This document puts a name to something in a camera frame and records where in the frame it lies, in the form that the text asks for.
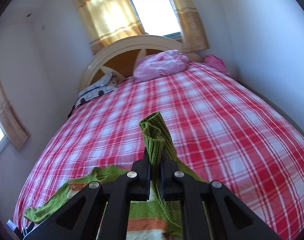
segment white and navy pillow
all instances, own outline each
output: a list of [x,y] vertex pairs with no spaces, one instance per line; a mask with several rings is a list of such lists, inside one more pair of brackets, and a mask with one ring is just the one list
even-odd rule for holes
[[93,98],[100,97],[106,93],[116,90],[116,86],[117,76],[113,72],[105,74],[94,84],[85,88],[78,94],[74,108],[77,108],[78,106],[92,100]]

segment wall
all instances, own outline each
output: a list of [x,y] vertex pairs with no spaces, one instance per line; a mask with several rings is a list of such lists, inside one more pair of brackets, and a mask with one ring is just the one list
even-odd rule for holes
[[0,220],[13,218],[19,193],[47,143],[65,120],[43,70],[29,23],[0,25],[0,78],[8,99],[31,133],[21,150],[0,154]]
[[[194,0],[211,49],[235,73],[231,36],[219,0]],[[92,59],[89,40],[74,0],[49,0],[33,19],[33,30],[45,71],[66,114],[73,106],[79,80]]]
[[67,116],[93,57],[74,0],[48,0],[33,19],[33,31],[44,70]]
[[220,0],[242,82],[304,131],[304,12],[295,0]]

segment pink pillow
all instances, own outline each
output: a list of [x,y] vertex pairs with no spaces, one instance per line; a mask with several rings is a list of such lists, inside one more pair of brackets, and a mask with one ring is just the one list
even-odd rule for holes
[[168,50],[137,60],[133,72],[136,83],[172,75],[187,68],[189,59],[178,50]]
[[220,72],[226,73],[227,71],[227,66],[225,65],[223,60],[220,59],[219,57],[214,56],[213,54],[206,55],[203,62],[204,64],[212,68],[215,68]]

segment sheer curtain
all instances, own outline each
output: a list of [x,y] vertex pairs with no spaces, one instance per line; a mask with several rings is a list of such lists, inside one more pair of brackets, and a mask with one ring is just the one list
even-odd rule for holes
[[145,34],[129,0],[76,0],[94,54],[122,38]]
[[0,80],[0,123],[10,142],[16,149],[20,149],[30,137],[30,133],[19,120],[10,104]]
[[192,0],[172,0],[175,6],[184,49],[193,52],[210,49],[209,41],[204,30],[200,15]]

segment plaid bedsheet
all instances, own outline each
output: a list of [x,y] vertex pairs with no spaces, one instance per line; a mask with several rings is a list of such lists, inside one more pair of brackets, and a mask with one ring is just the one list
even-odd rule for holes
[[205,180],[220,180],[283,239],[304,226],[304,139],[276,111],[231,78],[200,63],[77,108],[29,175],[14,214],[42,206],[68,179],[142,158],[139,121],[160,111],[179,158]]

